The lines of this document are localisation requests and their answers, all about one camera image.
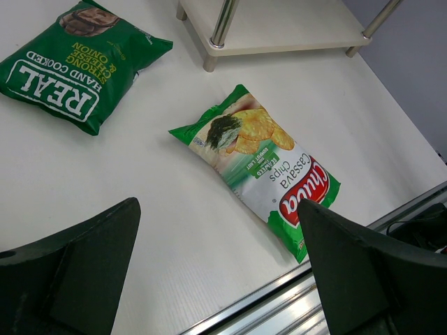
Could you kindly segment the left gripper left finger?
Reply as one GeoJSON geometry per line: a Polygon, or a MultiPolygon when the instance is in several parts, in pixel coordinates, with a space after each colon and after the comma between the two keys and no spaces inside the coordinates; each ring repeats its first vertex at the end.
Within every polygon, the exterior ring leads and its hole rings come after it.
{"type": "Polygon", "coordinates": [[[138,199],[127,198],[1,252],[1,333],[110,334],[140,216],[138,199]]]}

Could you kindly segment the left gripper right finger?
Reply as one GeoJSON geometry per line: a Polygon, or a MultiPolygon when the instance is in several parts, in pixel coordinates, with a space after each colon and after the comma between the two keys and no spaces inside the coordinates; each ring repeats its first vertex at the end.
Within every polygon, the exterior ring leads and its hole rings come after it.
{"type": "Polygon", "coordinates": [[[445,334],[446,256],[311,200],[298,208],[331,334],[445,334]]]}

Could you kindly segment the green Chuba bag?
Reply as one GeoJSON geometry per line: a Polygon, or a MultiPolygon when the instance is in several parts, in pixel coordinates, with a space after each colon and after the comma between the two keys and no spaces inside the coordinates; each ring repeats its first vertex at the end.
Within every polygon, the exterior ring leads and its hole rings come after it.
{"type": "Polygon", "coordinates": [[[298,262],[307,257],[298,207],[329,207],[340,183],[239,84],[191,125],[169,132],[212,166],[298,262]]]}

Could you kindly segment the dark green Real chips bag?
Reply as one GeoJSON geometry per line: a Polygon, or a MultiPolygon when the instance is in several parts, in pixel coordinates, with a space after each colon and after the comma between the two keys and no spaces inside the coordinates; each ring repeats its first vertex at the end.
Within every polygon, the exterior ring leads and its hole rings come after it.
{"type": "Polygon", "coordinates": [[[1,93],[96,136],[140,71],[172,48],[95,1],[80,1],[1,62],[1,93]]]}

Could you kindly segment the white two-tier shelf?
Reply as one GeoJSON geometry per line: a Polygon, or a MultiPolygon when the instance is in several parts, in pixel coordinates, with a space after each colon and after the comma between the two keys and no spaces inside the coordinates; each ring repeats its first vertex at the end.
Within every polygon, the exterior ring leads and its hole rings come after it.
{"type": "Polygon", "coordinates": [[[367,27],[342,1],[180,0],[176,18],[190,21],[211,73],[220,58],[241,55],[344,48],[351,58],[400,4],[388,1],[367,27]]]}

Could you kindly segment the aluminium mounting rail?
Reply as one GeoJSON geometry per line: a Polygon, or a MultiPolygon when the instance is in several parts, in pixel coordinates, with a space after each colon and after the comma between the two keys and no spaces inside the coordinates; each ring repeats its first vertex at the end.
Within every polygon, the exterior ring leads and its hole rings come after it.
{"type": "Polygon", "coordinates": [[[329,334],[310,261],[183,334],[329,334]]]}

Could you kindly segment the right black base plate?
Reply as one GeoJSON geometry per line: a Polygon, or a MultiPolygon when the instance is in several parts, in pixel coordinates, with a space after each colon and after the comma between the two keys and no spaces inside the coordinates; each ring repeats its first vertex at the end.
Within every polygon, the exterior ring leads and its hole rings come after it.
{"type": "Polygon", "coordinates": [[[386,235],[406,244],[446,255],[446,206],[437,203],[407,221],[397,221],[386,235]]]}

